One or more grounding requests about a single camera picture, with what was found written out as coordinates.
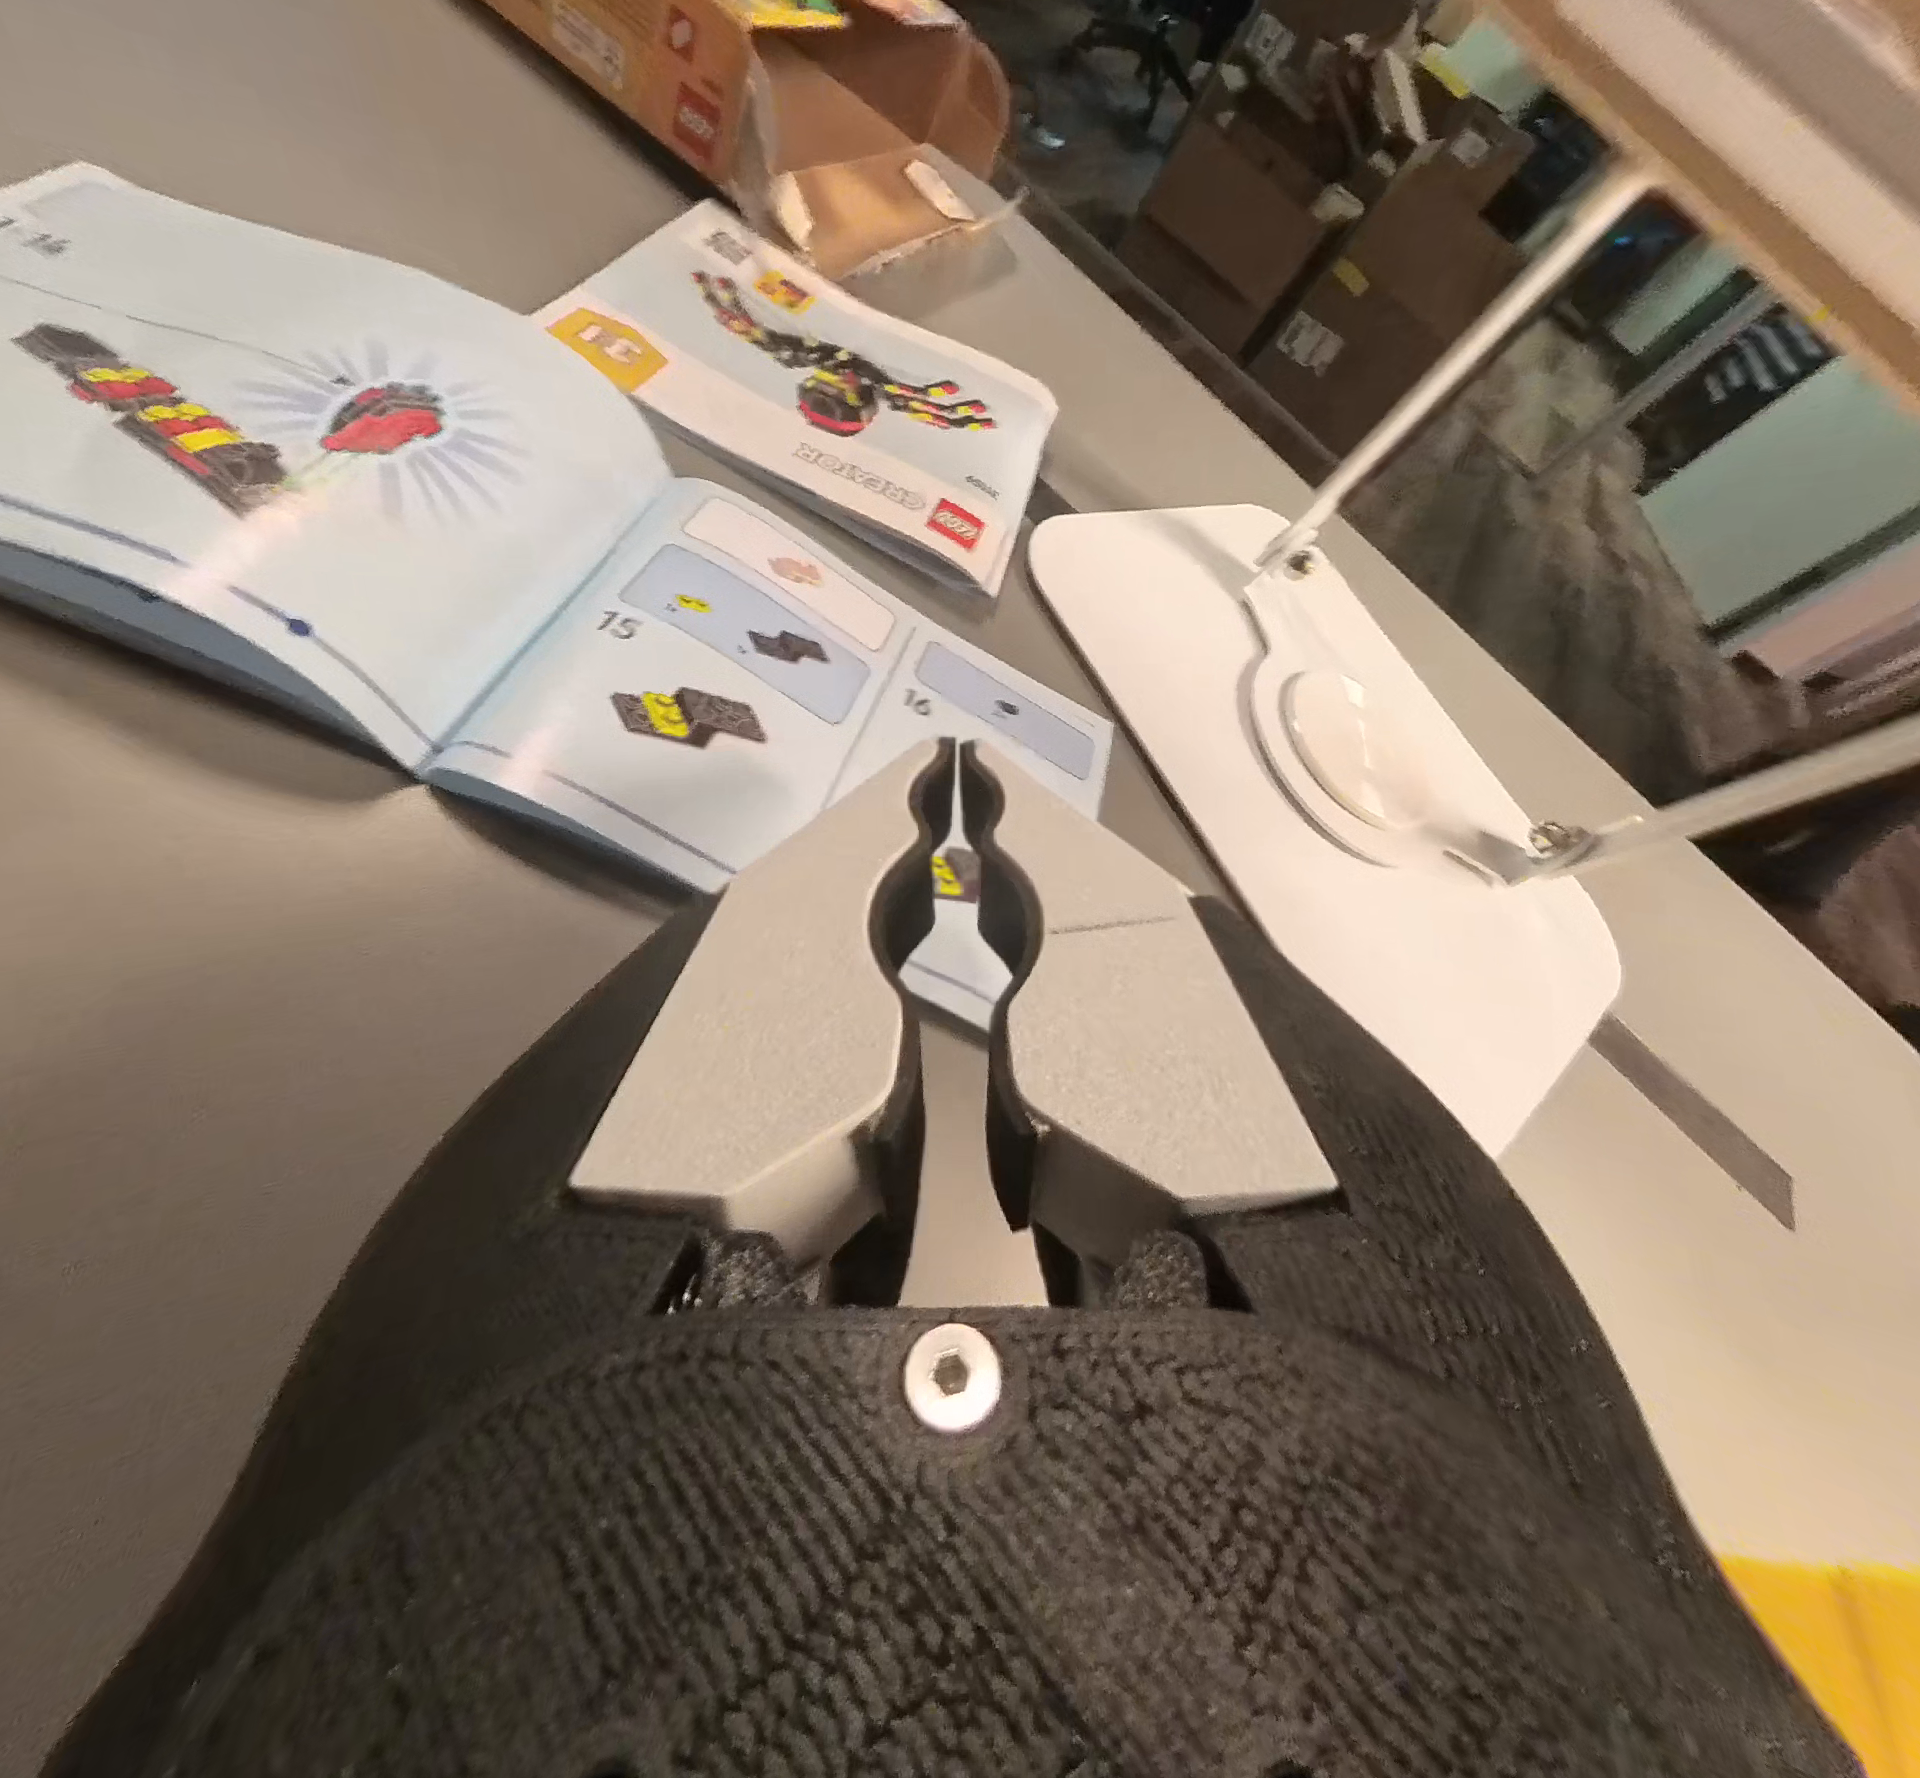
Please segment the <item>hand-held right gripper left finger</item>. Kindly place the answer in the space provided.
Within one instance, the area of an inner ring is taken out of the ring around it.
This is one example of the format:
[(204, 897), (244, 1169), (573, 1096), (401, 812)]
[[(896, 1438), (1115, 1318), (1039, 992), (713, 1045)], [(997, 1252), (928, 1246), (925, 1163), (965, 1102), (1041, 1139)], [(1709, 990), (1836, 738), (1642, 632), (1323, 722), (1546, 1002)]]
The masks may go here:
[(916, 999), (957, 743), (928, 739), (713, 897), (570, 1190), (772, 1237), (838, 1302), (899, 1301), (924, 1161)]

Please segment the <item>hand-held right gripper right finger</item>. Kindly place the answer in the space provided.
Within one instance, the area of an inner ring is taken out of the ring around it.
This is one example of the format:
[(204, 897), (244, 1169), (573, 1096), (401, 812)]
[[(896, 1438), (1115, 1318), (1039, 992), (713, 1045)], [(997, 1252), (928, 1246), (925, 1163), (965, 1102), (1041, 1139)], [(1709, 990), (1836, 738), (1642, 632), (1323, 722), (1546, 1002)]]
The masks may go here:
[(1008, 984), (987, 1157), (1048, 1302), (1140, 1237), (1325, 1200), (1337, 1179), (1198, 899), (980, 742), (959, 748), (977, 922)]

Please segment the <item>wooden desk lamp white base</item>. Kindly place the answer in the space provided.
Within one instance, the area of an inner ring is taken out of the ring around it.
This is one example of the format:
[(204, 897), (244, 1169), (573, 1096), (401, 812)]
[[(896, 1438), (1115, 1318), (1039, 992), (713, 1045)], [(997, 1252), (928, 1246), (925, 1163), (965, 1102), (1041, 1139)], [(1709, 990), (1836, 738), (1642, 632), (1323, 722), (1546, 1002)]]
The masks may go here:
[(1235, 899), (1492, 1156), (1621, 986), (1575, 884), (1915, 772), (1915, 714), (1596, 829), (1531, 819), (1322, 545), (1337, 508), (1653, 193), (1915, 395), (1915, 0), (1470, 0), (1611, 146), (1518, 280), (1332, 468), (1065, 516), (1034, 584)]

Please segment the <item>closed instruction booklet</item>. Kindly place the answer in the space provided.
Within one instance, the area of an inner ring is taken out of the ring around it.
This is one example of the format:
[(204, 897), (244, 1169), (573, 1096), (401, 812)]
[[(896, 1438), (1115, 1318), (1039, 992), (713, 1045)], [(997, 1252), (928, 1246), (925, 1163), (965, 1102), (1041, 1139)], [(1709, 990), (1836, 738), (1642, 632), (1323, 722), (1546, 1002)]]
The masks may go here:
[(537, 324), (713, 456), (905, 566), (999, 592), (1057, 421), (1036, 376), (861, 304), (716, 202)]

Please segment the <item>open instruction booklet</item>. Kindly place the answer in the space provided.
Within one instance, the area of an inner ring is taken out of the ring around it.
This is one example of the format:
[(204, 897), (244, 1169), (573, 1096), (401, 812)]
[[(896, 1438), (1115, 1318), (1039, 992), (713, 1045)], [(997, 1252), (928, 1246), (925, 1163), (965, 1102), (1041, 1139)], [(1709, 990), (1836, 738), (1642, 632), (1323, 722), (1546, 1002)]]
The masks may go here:
[(928, 739), (1093, 819), (1106, 719), (756, 499), (525, 315), (91, 166), (3, 187), (3, 600), (718, 891)]

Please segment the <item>yellow plastic bin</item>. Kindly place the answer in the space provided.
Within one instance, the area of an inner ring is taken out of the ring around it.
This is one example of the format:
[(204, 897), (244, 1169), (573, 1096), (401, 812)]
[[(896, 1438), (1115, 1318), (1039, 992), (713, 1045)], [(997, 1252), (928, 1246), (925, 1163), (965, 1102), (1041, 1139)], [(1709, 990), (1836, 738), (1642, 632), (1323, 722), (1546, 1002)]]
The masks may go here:
[(1719, 1556), (1750, 1617), (1870, 1775), (1918, 1774), (1918, 1572)]

